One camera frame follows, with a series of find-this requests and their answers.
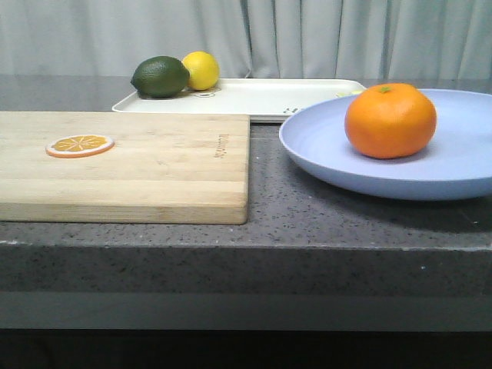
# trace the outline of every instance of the gray countertop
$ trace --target gray countertop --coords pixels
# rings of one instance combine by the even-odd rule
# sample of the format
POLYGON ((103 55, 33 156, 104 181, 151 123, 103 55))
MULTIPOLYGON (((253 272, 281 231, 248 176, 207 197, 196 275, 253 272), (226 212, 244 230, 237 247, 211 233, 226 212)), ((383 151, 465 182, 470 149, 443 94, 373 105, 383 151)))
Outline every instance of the gray countertop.
MULTIPOLYGON (((110 111, 133 91, 126 77, 0 85, 9 111, 110 111)), ((251 126, 246 224, 0 222, 0 328, 492 329, 492 197, 345 191, 297 167, 278 128, 251 126)))

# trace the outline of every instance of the lemon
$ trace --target lemon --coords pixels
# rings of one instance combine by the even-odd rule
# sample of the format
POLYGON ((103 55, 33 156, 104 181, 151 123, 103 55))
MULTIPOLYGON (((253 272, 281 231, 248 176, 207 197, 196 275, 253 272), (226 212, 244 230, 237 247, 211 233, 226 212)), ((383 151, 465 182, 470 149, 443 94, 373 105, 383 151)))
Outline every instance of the lemon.
POLYGON ((183 58, 183 65, 190 72, 189 88, 203 91, 217 83, 219 67, 213 55, 207 52, 191 52, 183 58))
POLYGON ((171 56, 155 56, 140 63, 131 84, 142 97, 170 98, 179 93, 190 74, 183 63, 171 56))

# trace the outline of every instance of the orange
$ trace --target orange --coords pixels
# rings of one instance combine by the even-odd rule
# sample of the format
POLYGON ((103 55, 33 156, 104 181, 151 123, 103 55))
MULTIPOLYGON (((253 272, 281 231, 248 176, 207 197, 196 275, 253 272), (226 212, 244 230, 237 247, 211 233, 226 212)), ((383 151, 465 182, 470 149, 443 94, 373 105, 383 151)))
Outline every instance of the orange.
POLYGON ((402 158, 417 153, 434 136, 434 104, 413 85, 388 83, 364 90, 349 105, 345 134, 361 154, 402 158))
POLYGON ((46 146, 48 155, 56 158, 83 158, 101 154, 115 145, 112 138, 103 135, 76 135, 52 142, 46 146))

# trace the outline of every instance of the gray curtain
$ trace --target gray curtain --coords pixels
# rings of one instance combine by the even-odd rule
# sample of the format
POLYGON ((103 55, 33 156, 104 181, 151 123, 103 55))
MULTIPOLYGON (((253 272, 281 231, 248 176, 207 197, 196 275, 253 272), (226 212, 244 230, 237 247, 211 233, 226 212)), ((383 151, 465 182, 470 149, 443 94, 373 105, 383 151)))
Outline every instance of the gray curtain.
POLYGON ((132 75, 216 56, 223 78, 490 79, 492 0, 2 0, 0 73, 132 75))

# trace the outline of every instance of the light blue plate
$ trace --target light blue plate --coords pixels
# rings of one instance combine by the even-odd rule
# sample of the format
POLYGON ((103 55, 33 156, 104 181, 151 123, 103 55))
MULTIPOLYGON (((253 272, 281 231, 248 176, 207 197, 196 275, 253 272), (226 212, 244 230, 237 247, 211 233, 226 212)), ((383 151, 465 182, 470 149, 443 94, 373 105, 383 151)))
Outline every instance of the light blue plate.
POLYGON ((332 185, 384 198, 457 200, 492 194, 492 95, 422 89, 437 110, 429 145, 407 158, 378 160, 356 152, 345 135, 349 96, 288 118, 280 139, 305 171, 332 185))

